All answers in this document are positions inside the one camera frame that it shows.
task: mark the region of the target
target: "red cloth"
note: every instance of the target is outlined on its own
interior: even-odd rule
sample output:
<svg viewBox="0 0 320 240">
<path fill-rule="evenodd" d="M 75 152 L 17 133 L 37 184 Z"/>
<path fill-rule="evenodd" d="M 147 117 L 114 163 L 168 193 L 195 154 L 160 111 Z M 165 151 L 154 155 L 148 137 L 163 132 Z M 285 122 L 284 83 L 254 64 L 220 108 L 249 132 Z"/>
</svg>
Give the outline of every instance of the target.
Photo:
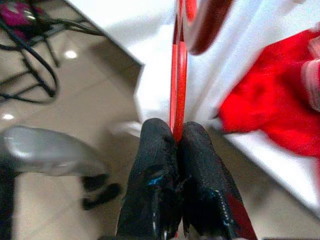
<svg viewBox="0 0 320 240">
<path fill-rule="evenodd" d="M 267 46 L 220 107 L 223 130 L 260 129 L 280 146 L 320 159 L 319 36 L 309 29 Z"/>
</svg>

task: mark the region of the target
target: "gray object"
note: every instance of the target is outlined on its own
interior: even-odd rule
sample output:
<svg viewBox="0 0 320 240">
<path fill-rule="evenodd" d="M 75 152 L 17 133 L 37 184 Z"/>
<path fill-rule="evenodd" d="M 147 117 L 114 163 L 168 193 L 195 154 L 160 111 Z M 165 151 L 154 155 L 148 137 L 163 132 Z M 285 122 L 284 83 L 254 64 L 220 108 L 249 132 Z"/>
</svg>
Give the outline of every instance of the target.
<svg viewBox="0 0 320 240">
<path fill-rule="evenodd" d="M 0 164 L 17 172 L 50 176 L 107 174 L 102 157 L 86 143 L 67 134 L 13 126 L 0 134 Z"/>
</svg>

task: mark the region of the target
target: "beige floor tile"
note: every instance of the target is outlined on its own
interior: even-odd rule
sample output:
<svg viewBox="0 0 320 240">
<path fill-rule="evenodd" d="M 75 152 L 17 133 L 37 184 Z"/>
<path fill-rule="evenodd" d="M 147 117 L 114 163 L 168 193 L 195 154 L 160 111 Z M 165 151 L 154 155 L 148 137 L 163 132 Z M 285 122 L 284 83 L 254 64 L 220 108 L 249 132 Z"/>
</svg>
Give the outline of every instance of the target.
<svg viewBox="0 0 320 240">
<path fill-rule="evenodd" d="M 104 149 L 106 163 L 110 166 L 108 170 L 108 183 L 126 184 L 127 178 L 119 178 L 119 173 L 129 174 L 130 167 L 138 151 L 139 139 L 131 135 L 111 136 L 107 140 Z M 80 201 L 83 197 L 83 188 L 80 184 L 80 178 L 77 176 L 59 177 L 59 181 L 64 186 L 65 191 L 75 201 Z"/>
<path fill-rule="evenodd" d="M 110 127 L 115 122 L 136 119 L 132 95 L 125 90 L 111 81 L 104 81 L 83 90 L 72 99 L 32 115 L 23 123 L 64 132 L 85 141 L 98 149 L 113 169 L 117 169 L 122 163 L 113 159 L 116 154 L 110 152 L 110 149 L 115 149 L 110 144 L 113 138 Z"/>
<path fill-rule="evenodd" d="M 75 43 L 77 40 L 81 39 L 79 37 L 74 38 L 73 35 L 70 36 Z M 84 50 L 84 52 L 88 55 L 94 55 L 94 62 L 96 66 L 102 71 L 105 71 L 106 74 L 108 74 L 110 71 L 113 71 L 114 73 L 120 73 L 121 71 L 135 64 L 135 61 L 129 55 L 127 55 L 120 47 L 107 39 L 90 45 Z"/>
<path fill-rule="evenodd" d="M 19 113 L 13 102 L 0 103 L 0 130 L 5 129 L 21 120 Z"/>
<path fill-rule="evenodd" d="M 79 200 L 74 203 L 72 208 L 74 219 L 78 227 L 85 230 L 91 240 L 96 240 L 103 235 L 113 236 L 115 234 L 121 199 L 125 194 L 130 169 L 130 164 L 124 166 L 109 179 L 110 183 L 120 183 L 122 186 L 122 193 L 116 199 L 89 211 L 81 210 Z"/>
<path fill-rule="evenodd" d="M 21 61 L 22 55 L 16 51 L 3 51 L 0 54 L 0 81 L 26 70 Z"/>
<path fill-rule="evenodd" d="M 318 239 L 320 222 L 291 198 L 283 189 L 274 186 L 260 202 L 259 208 L 249 212 L 252 225 L 262 237 Z"/>
<path fill-rule="evenodd" d="M 27 173 L 17 178 L 16 186 L 14 232 L 18 240 L 51 223 L 72 201 L 56 177 Z"/>
<path fill-rule="evenodd" d="M 81 219 L 75 216 L 74 207 L 71 205 L 53 222 L 34 232 L 26 240 L 93 240 L 94 238 L 89 238 L 81 227 L 80 221 Z"/>
<path fill-rule="evenodd" d="M 106 71 L 102 72 L 93 63 L 94 57 L 92 55 L 87 56 L 84 52 L 79 52 L 76 45 L 71 41 L 68 41 L 68 38 L 64 33 L 59 34 L 61 35 L 56 36 L 56 38 L 58 38 L 59 40 L 55 41 L 54 48 L 55 52 L 59 56 L 61 67 L 53 68 L 60 83 L 60 91 L 58 93 L 57 99 L 49 106 L 16 101 L 15 104 L 17 105 L 21 115 L 24 118 L 36 112 L 42 111 L 48 107 L 51 108 L 53 106 L 56 106 L 60 101 L 69 98 L 80 90 L 83 90 L 91 85 L 107 80 L 109 76 L 113 74 L 113 72 L 109 72 L 109 74 L 107 74 Z M 67 51 L 73 51 L 77 55 L 77 57 L 74 59 L 67 59 L 64 56 L 64 53 L 66 53 Z M 49 55 L 47 55 L 46 60 L 51 60 Z M 43 68 L 43 66 L 41 67 L 39 72 L 47 83 L 53 85 L 51 75 L 47 70 Z M 33 78 L 29 77 L 29 82 L 33 83 L 34 81 L 35 80 Z M 30 91 L 30 93 L 28 93 L 26 96 L 30 98 L 35 98 L 35 96 L 37 98 L 48 98 L 48 96 L 44 95 L 43 90 L 40 88 L 36 91 Z"/>
<path fill-rule="evenodd" d="M 42 8 L 51 18 L 63 18 L 75 20 L 79 15 L 62 0 L 46 0 L 36 4 Z"/>
</svg>

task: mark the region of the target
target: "tiled floor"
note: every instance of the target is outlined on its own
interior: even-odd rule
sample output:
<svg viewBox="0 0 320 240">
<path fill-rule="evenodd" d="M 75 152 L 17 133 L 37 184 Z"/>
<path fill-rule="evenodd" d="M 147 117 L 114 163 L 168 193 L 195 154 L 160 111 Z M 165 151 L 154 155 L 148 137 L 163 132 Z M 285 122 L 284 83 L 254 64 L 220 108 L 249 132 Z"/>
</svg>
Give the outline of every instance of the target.
<svg viewBox="0 0 320 240">
<path fill-rule="evenodd" d="M 62 1 L 46 1 L 42 6 L 55 17 L 77 16 Z M 51 42 L 62 63 L 61 68 L 54 69 L 61 83 L 57 101 L 47 106 L 9 101 L 0 106 L 0 128 L 22 124 L 64 132 L 85 141 L 111 165 L 111 182 L 125 187 L 139 140 L 129 135 L 113 136 L 110 130 L 116 122 L 137 118 L 133 86 L 140 66 L 104 37 L 62 32 Z M 52 63 L 43 46 L 35 49 Z M 77 58 L 66 59 L 64 53 L 69 50 Z M 17 56 L 1 52 L 0 76 L 20 70 L 19 64 Z M 260 239 L 320 236 L 319 220 L 217 133 L 211 132 L 211 136 L 234 175 Z M 18 177 L 15 239 L 96 240 L 102 234 L 114 234 L 122 196 L 90 211 L 81 210 L 81 196 L 79 180 L 74 176 L 29 173 Z"/>
</svg>

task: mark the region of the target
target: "white surface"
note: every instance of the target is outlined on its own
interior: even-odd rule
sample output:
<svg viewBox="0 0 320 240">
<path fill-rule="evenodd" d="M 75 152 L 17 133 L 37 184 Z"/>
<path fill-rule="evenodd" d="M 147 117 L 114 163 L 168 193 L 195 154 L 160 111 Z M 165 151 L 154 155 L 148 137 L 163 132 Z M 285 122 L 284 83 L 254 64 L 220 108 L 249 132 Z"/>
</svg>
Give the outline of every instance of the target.
<svg viewBox="0 0 320 240">
<path fill-rule="evenodd" d="M 144 64 L 135 93 L 140 121 L 168 121 L 175 1 L 67 2 Z M 188 58 L 187 120 L 207 123 L 261 48 L 320 21 L 320 1 L 295 2 L 235 1 L 214 44 L 204 54 Z M 314 160 L 283 151 L 261 132 L 227 138 L 320 217 Z"/>
</svg>

